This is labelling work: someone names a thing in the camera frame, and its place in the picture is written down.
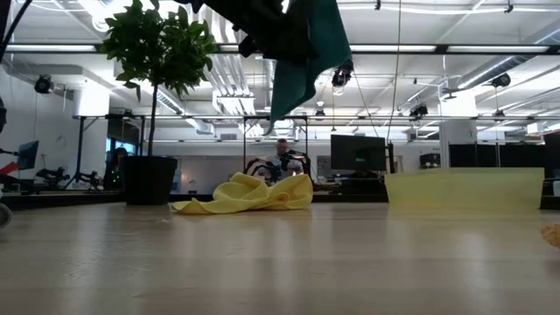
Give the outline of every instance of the black monitor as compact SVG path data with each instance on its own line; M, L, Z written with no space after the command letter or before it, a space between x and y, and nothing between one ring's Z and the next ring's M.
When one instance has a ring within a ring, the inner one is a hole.
M39 141L32 141L19 146L19 150L17 151L17 167L20 171L35 168L38 150Z
M331 169L386 171L385 138L331 135Z

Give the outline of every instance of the black metal bar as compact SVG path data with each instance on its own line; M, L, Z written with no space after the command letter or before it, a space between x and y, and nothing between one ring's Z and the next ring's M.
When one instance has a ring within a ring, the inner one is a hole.
M243 117L243 168L247 163L247 135L245 129L247 128L247 117Z
M76 181L79 180L79 175L80 175L80 171L81 171L81 149L82 149L82 145L84 143L84 122L86 121L86 118L81 118L80 119L80 134L78 135L78 160L76 162L76 176L78 177L76 179Z
M388 170L391 174L395 174L395 146L393 143L388 143Z
M474 142L474 166L479 167L479 143L476 141Z
M501 167L500 143L496 142L496 164Z
M507 7L507 11L513 10L514 6L509 5ZM56 46L94 46L94 49L88 50L74 50L74 51L65 51L61 52L60 50L55 50L53 47ZM7 53L40 53L40 54L98 54L100 52L101 45L95 44L91 45L91 43L73 43L73 44L44 44L44 43L25 43L25 44L12 44L8 45ZM387 46L396 46L396 43L357 43L351 44L352 53L356 55L396 55L397 50L387 50ZM415 43L415 44L407 44L401 43L401 46L410 47L411 49L400 50L400 54L407 54L407 55L486 55L486 56L519 56L519 55L528 55L528 56L544 56L544 55L557 55L558 49L555 47L559 47L560 45L493 45L493 44L456 44L456 45L449 45L449 44L434 44L434 43ZM431 49L414 49L415 46L434 46L433 50ZM448 51L448 46L469 46L470 49L468 51L462 50L451 50ZM487 49L487 47L491 46L500 46L506 47L511 49L504 49L504 51L493 51ZM527 46L547 46L549 50L543 51L527 51L523 49ZM218 51L214 54L239 54L239 50L237 47L231 44L218 44Z
M140 155L144 154L144 130L146 129L146 117L142 116L142 127L140 129Z
M84 122L86 121L86 117L80 117L80 133L78 134L78 159L76 162L76 173L73 175L70 180L64 186L64 189L67 189L72 181L79 182L80 181L80 172L81 172L81 148L84 142Z
M305 155L309 155L308 144L309 144L309 134L307 133L309 127L309 122L307 117L305 118Z

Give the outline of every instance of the cable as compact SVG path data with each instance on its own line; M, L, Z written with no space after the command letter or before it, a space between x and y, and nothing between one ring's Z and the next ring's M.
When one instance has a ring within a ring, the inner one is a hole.
M45 11L53 11L53 12L88 12L88 10L86 9L51 9L51 8L47 8L38 4L31 4L31 6L34 6L35 8L39 8Z
M19 21L24 16L25 10L27 10L27 8L32 3L32 1L33 0L26 0L25 1L24 5L21 7L21 9L19 9L19 12L17 13L16 18L11 23L10 29L8 29L8 32L6 32L6 37L2 40L2 45L0 45L0 60L4 59L4 53L6 52L6 48L8 48L8 43L10 43L11 35L16 30L16 26L18 26Z
M397 88L397 79L399 76L399 61L401 60L401 19L403 15L403 11L401 8L403 7L403 0L399 0L399 26L397 31L397 46L396 46L396 65L395 65L395 86L393 87L393 108L391 109L391 117L388 119L388 128L387 128L387 143L389 143L389 136L391 133L391 124L393 123L393 115L395 114L395 105L396 105L396 88Z
M361 92L360 82L358 81L358 74L355 71L353 72L353 76L354 76L354 78L356 78L356 84L358 85L358 90L360 91L361 102L364 103L364 107L366 108L367 116L369 117L369 121L371 122L371 126L374 127L375 136L379 137L379 134L377 133L377 128L375 127L375 124L374 124L374 119L371 117L371 114L369 113L369 108L368 108L368 105L366 104L366 100L364 99L364 94Z

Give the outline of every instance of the dark green fabric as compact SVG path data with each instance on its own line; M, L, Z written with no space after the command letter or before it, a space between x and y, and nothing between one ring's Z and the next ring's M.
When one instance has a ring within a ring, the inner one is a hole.
M318 57L310 59L307 66L280 60L277 62L272 89L270 128L266 135L274 129L275 121L317 93L315 81L323 71L337 67L352 58L336 0L298 1L306 1L311 5L308 19L309 37Z

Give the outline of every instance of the table surface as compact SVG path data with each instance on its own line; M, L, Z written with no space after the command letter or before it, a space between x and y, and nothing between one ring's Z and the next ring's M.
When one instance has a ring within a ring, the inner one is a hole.
M0 313L558 314L560 213L383 204L179 216L121 204L15 213Z

